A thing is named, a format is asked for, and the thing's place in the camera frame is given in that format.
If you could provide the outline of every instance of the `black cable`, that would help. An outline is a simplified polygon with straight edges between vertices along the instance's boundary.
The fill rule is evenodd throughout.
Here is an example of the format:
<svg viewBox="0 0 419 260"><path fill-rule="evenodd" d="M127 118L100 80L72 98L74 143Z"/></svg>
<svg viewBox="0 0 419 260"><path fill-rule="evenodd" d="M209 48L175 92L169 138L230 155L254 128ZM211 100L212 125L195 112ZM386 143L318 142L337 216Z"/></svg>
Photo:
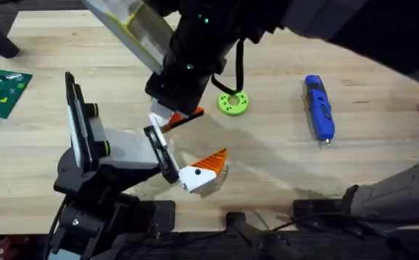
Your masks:
<svg viewBox="0 0 419 260"><path fill-rule="evenodd" d="M48 236L46 237L46 241L44 242L44 249L43 249L43 260L47 260L49 255L49 242L52 239L53 232L56 229L57 222L59 221L60 215L62 214L62 210L64 210L64 207L68 204L68 198L67 196L64 197L64 200L62 203L60 203L60 207L57 210L56 216L52 220L51 228L49 229Z"/></svg>
<svg viewBox="0 0 419 260"><path fill-rule="evenodd" d="M243 90L243 82L244 82L244 75L243 75L243 44L245 42L245 38L241 38L237 42L237 50L236 50L236 90L232 90L229 87L226 87L223 83L219 82L214 75L211 76L211 83L216 86L221 91L229 94L235 95Z"/></svg>
<svg viewBox="0 0 419 260"><path fill-rule="evenodd" d="M217 237L217 236L220 236L220 235L224 235L225 232L226 231L224 230L224 231L220 231L220 232L217 232L217 233L212 233L212 234L209 234L209 235L203 235L199 238L194 238L192 240L188 240L188 241L184 241L184 242L172 242L172 243L167 243L167 244L164 244L164 245L142 244L141 246L148 247L148 248L155 248L155 249L157 249L157 248L167 248L167 247L188 246L188 245L190 245L192 243L195 243L195 242L198 242L198 241L203 241L203 240L206 240L206 239L209 239L209 238L214 238L214 237Z"/></svg>
<svg viewBox="0 0 419 260"><path fill-rule="evenodd" d="M375 235L376 237L383 238L386 241L386 244L390 249L393 251L401 251L403 252L408 259L413 259L413 253L411 250L409 250L401 241L399 238L393 238L390 237L389 234L383 230L380 230L372 225L369 225L367 222L375 222L375 223L397 223L397 224L419 224L419 218L408 218L408 219L374 219L370 217L361 217L361 216L355 216L350 214L343 214L343 213L316 213L316 214L309 214L304 217L299 217L297 219L292 219L292 221L287 222L283 225L280 225L276 228L271 229L271 231L278 231L283 228L286 228L288 226L294 225L296 223L298 224L304 224L306 223L304 220L309 218L315 218L315 217L342 217L346 218L347 220L352 220L353 224L357 225L361 228L361 230L365 233ZM316 230L317 227L314 225L303 225L305 228L312 228L313 230ZM319 227L319 231L323 232L326 230Z"/></svg>
<svg viewBox="0 0 419 260"><path fill-rule="evenodd" d="M308 220L311 218L315 218L315 217L341 217L342 219L345 220L362 220L365 222L370 222L370 223L380 223L380 224L406 224L406 225L414 225L414 224L419 224L419 218L386 218L386 219L379 219L379 218L375 218L375 217L361 217L361 216L356 216L356 215L351 215L351 214L345 214L345 213L334 213L334 212L324 212L324 213L314 213L314 214L309 214L303 217L299 217L296 219L292 219L291 222L285 223L283 225L280 225L276 228L272 228L272 231L278 231L281 230L283 228L286 228L288 226L294 225L297 222L300 221L304 221L304 220Z"/></svg>

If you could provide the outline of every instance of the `blue rotary tool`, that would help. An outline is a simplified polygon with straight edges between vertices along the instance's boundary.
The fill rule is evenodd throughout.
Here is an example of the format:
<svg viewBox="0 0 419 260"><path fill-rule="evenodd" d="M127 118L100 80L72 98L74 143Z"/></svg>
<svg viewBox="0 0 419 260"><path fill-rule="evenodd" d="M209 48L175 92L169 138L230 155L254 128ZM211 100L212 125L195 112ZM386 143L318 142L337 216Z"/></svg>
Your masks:
<svg viewBox="0 0 419 260"><path fill-rule="evenodd" d="M320 142L325 141L328 146L334 136L332 107L328 101L327 91L319 76L308 75L304 79L307 87L309 112L312 123Z"/></svg>

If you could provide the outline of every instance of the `orange and white object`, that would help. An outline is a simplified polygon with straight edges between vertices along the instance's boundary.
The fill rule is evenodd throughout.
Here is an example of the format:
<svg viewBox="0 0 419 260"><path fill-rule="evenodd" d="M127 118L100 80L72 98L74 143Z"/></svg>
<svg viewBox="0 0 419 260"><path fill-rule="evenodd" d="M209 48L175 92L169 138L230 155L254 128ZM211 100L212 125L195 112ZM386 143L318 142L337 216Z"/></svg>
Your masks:
<svg viewBox="0 0 419 260"><path fill-rule="evenodd" d="M197 108L195 114L202 113L202 108ZM150 115L152 125L155 127L155 131L158 132L159 139L162 144L165 144L163 133L170 131L174 125L179 124L179 121L186 121L187 118L174 113L171 116L169 122L166 124L160 123L160 117L154 113ZM170 155L171 161L175 162L174 155L170 153L168 145L166 145L168 154ZM204 185L212 182L221 173L224 168L225 160L227 158L227 149L222 149L213 155L210 155L199 162L178 170L179 183L184 189L189 192L195 192Z"/></svg>
<svg viewBox="0 0 419 260"><path fill-rule="evenodd" d="M189 192L215 180L224 168L227 148L179 170L179 182Z"/></svg>

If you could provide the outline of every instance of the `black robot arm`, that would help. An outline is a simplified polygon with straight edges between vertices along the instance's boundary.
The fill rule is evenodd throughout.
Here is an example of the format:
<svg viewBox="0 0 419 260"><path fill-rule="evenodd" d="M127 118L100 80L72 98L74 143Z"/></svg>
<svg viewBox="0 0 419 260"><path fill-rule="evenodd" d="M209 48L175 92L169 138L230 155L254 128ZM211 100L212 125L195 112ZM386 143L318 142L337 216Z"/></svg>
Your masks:
<svg viewBox="0 0 419 260"><path fill-rule="evenodd" d="M348 48L419 81L419 1L408 0L146 0L159 14L182 15L146 92L173 111L195 111L209 81L222 91L243 88L243 43L237 50L237 90L212 78L241 40L258 43L284 27Z"/></svg>

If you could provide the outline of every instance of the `wooden table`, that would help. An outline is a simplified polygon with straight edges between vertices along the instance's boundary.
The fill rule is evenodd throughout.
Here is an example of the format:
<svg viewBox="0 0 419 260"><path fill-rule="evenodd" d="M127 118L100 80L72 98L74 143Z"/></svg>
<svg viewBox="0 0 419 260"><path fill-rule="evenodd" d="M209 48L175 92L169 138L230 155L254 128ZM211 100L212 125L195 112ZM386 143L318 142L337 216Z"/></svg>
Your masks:
<svg viewBox="0 0 419 260"><path fill-rule="evenodd" d="M175 25L178 17L168 21ZM88 11L20 12L9 36L22 53L0 57L0 69L34 76L11 116L0 120L0 233L46 233L62 198L53 191L57 162L69 146L64 72L99 104L105 127L138 133L148 122L150 72ZM220 77L229 85L234 60L231 52ZM227 147L227 173L204 194L188 194L160 175L127 191L174 200L176 230L218 230L225 212L240 210L272 228L294 199L340 197L350 185L419 161L418 83L280 30L259 45L246 43L245 72L245 115L220 113L218 90L208 85L206 115L168 135L181 165ZM327 86L336 123L330 149L313 140L303 99L307 74L321 75Z"/></svg>

